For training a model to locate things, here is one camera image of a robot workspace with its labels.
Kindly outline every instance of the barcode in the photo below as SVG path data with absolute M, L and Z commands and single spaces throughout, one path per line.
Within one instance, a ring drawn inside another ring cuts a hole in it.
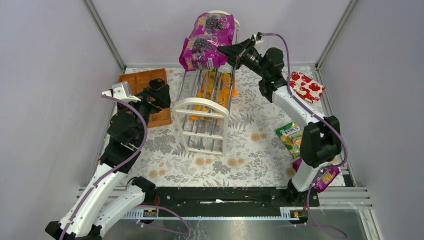
M 209 63 L 209 66 L 208 66 L 208 69 L 214 69 L 215 67 L 214 67 L 214 61 L 212 60 L 212 58 L 208 58 L 207 59 L 207 61 L 208 61 L 208 63 Z

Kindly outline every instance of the gray wall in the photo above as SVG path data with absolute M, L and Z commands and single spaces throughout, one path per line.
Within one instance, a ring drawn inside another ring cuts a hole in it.
M 211 10 L 240 21 L 240 40 L 257 32 L 283 35 L 292 63 L 315 63 L 349 0 L 94 0 L 110 37 L 127 65 L 179 64 L 183 42 L 196 18 Z M 267 37 L 263 50 L 282 47 Z
M 322 73 L 385 240 L 423 239 L 424 1 L 359 1 Z
M 119 69 L 82 1 L 0 3 L 0 239 L 46 240 L 87 184 Z

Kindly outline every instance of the gray floor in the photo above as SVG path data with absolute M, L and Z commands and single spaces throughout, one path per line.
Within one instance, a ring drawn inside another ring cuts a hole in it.
M 351 240 L 366 240 L 360 216 L 355 210 L 314 210 L 320 223 L 334 225 L 347 233 Z M 189 236 L 177 235 L 153 228 L 141 228 L 134 220 L 118 221 L 104 240 L 332 240 L 316 226 L 281 227 L 291 225 L 277 220 L 191 220 Z M 157 226 L 185 231 L 177 220 L 152 223 Z

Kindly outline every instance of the purple candy package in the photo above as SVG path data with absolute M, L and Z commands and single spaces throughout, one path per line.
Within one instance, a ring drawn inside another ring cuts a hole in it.
M 233 15 L 223 13 L 203 13 L 197 18 L 190 37 L 200 35 L 224 35 L 233 41 L 236 23 Z
M 293 169 L 297 172 L 301 166 L 302 158 L 300 157 L 296 161 L 292 162 L 291 165 Z M 340 169 L 338 167 L 326 169 L 315 181 L 315 189 L 318 193 L 323 192 L 330 183 L 339 175 Z
M 179 63 L 186 71 L 214 69 L 224 65 L 227 57 L 217 51 L 218 46 L 228 46 L 230 41 L 223 35 L 200 35 L 186 38 L 179 56 Z

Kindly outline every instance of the floral pattern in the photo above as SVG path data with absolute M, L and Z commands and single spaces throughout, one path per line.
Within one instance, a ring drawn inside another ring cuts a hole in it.
M 125 73 L 151 69 L 127 68 Z M 181 87 L 184 69 L 169 67 L 165 70 L 172 108 Z M 309 66 L 294 66 L 292 71 L 313 77 Z M 287 76 L 287 68 L 283 69 L 283 74 Z M 187 73 L 180 99 L 189 96 L 195 77 L 196 72 Z M 157 186 L 287 186 L 288 180 L 295 174 L 291 167 L 294 159 L 277 137 L 275 129 L 290 123 L 292 119 L 261 95 L 258 88 L 260 79 L 246 67 L 236 71 L 238 95 L 231 102 L 225 156 L 186 152 L 175 121 L 176 116 L 172 115 L 172 124 L 148 129 L 141 155 L 120 185 L 125 186 L 132 177 L 143 176 Z M 311 103 L 311 106 L 323 112 L 319 101 Z M 343 177 L 337 176 L 331 185 L 344 186 Z

